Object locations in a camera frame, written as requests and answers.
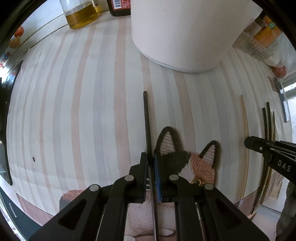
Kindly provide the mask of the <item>blue smartphone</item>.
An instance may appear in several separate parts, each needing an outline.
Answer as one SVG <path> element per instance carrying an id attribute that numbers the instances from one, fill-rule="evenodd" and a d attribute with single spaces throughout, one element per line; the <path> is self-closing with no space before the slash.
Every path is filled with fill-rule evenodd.
<path id="1" fill-rule="evenodd" d="M 285 123 L 287 123 L 290 121 L 290 110 L 289 110 L 285 90 L 284 90 L 283 85 L 281 84 L 279 79 L 274 77 L 273 80 L 276 85 L 278 95 L 280 98 L 280 103 L 281 103 L 281 107 L 282 107 L 282 111 L 283 111 L 283 118 L 284 118 Z"/>

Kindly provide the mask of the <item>brown card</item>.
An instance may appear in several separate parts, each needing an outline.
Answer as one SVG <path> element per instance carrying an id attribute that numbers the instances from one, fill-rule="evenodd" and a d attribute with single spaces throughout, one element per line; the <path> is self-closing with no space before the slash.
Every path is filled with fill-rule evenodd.
<path id="1" fill-rule="evenodd" d="M 274 92 L 278 93 L 278 80 L 275 77 L 268 77 L 269 83 L 271 85 L 271 88 Z"/>

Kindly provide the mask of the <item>striped cat table mat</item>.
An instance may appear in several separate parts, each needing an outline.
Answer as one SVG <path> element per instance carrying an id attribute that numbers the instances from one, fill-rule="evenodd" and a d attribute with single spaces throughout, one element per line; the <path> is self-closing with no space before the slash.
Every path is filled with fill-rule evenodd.
<path id="1" fill-rule="evenodd" d="M 143 56 L 131 31 L 129 17 L 103 13 L 82 29 L 52 33 L 22 63 L 6 127 L 8 159 L 22 210 L 39 225 L 59 211 L 67 191 L 112 184 L 139 162 L 146 149 L 144 91 L 153 142 L 172 126 L 187 151 L 220 143 L 216 187 L 233 203 L 240 199 L 244 159 L 240 96 L 250 135 L 263 137 L 262 109 L 269 102 L 276 138 L 292 140 L 264 63 L 230 49 L 215 68 L 182 73 Z M 259 187 L 262 161 L 250 152 L 245 213 Z"/>

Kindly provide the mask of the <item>clear plastic bag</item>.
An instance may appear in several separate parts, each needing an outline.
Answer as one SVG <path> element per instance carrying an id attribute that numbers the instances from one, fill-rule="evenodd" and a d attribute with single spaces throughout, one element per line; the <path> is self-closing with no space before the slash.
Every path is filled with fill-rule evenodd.
<path id="1" fill-rule="evenodd" d="M 276 39 L 277 48 L 264 60 L 276 78 L 285 79 L 295 73 L 295 48 L 284 33 Z"/>

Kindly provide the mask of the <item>blue cabinet drawers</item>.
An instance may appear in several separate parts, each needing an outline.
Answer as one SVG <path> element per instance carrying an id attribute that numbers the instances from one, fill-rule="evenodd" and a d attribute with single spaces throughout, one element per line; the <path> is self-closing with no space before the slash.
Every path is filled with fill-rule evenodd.
<path id="1" fill-rule="evenodd" d="M 19 209 L 14 202 L 5 194 L 1 188 L 1 200 L 4 202 L 6 211 L 9 217 L 12 219 L 16 229 L 20 232 L 25 240 L 29 240 L 30 237 L 37 232 L 41 226 L 27 216 L 21 209 Z"/>

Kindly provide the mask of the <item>cream utensil holder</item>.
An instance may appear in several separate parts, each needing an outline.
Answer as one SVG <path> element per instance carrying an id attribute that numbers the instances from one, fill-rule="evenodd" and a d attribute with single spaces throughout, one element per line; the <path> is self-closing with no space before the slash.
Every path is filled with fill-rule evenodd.
<path id="1" fill-rule="evenodd" d="M 131 2 L 132 39 L 159 65 L 197 73 L 214 68 L 262 12 L 254 1 Z"/>

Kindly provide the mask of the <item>dark soy sauce bottle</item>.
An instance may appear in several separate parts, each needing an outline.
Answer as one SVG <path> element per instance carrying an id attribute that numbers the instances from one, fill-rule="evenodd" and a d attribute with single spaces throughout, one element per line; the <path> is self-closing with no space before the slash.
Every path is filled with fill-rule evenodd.
<path id="1" fill-rule="evenodd" d="M 130 15 L 130 0 L 107 0 L 107 4 L 112 16 Z"/>

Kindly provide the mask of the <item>glass oil dispenser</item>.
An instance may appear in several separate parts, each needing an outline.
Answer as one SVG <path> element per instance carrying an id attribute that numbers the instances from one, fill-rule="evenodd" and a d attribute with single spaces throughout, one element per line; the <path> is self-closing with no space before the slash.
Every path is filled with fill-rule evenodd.
<path id="1" fill-rule="evenodd" d="M 64 16 L 73 30 L 82 28 L 97 19 L 96 7 L 100 1 L 60 0 Z"/>

